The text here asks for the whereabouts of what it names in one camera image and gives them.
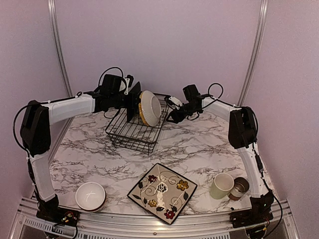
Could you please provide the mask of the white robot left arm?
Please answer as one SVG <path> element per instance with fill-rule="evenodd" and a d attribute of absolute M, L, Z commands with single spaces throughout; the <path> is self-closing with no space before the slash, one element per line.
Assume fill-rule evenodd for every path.
<path fill-rule="evenodd" d="M 49 173 L 50 127 L 75 116 L 106 112 L 110 108 L 126 108 L 129 100 L 130 97 L 123 93 L 101 95 L 85 92 L 67 99 L 28 103 L 20 136 L 27 151 L 29 174 L 39 200 L 48 202 L 56 197 Z"/>

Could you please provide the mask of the black square floral plate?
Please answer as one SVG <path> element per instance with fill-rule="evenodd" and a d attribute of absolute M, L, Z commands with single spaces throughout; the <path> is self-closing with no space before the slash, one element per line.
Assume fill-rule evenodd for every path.
<path fill-rule="evenodd" d="M 141 84 L 140 82 L 137 82 L 129 91 L 126 98 L 127 122 L 130 122 L 132 118 L 139 112 L 140 94 Z"/>

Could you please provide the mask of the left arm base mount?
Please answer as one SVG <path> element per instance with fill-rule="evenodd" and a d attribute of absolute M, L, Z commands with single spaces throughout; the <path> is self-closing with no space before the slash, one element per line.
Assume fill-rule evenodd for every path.
<path fill-rule="evenodd" d="M 40 219 L 56 223 L 58 225 L 77 226 L 79 211 L 62 208 L 59 206 L 57 195 L 45 202 L 36 194 L 38 211 L 36 216 Z"/>

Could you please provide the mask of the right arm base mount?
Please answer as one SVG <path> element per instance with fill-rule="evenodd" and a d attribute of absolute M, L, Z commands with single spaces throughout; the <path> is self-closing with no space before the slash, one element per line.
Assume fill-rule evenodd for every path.
<path fill-rule="evenodd" d="M 250 197 L 251 209 L 235 211 L 230 214 L 230 222 L 233 228 L 240 228 L 270 221 L 274 218 L 271 205 L 274 195 L 268 192 L 261 198 Z"/>

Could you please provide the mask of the yellow polka dot plate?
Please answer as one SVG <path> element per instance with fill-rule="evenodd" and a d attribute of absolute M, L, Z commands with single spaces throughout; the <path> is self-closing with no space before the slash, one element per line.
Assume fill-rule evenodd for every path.
<path fill-rule="evenodd" d="M 142 109 L 142 95 L 143 95 L 143 92 L 141 92 L 139 98 L 140 98 L 140 102 L 139 102 L 139 115 L 143 121 L 143 123 L 146 125 L 146 126 L 149 126 L 149 124 L 147 123 L 147 121 L 145 120 L 145 117 L 144 117 L 144 113 L 143 113 L 143 109 Z"/>

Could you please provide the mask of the round brown rim floral plate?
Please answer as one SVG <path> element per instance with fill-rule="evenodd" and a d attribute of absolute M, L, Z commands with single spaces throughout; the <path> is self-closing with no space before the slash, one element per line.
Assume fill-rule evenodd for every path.
<path fill-rule="evenodd" d="M 159 99 L 150 91 L 143 91 L 142 109 L 145 120 L 151 127 L 155 127 L 161 116 L 161 105 Z"/>

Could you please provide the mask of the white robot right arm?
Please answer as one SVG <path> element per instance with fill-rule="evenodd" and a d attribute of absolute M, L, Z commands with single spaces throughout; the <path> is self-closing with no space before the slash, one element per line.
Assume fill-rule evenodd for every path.
<path fill-rule="evenodd" d="M 228 121 L 228 141 L 244 163 L 251 197 L 260 199 L 269 192 L 264 182 L 264 164 L 258 151 L 257 122 L 250 107 L 232 105 L 208 94 L 195 96 L 185 104 L 173 96 L 166 97 L 165 101 L 172 108 L 167 118 L 169 122 L 179 123 L 194 113 L 204 111 Z"/>

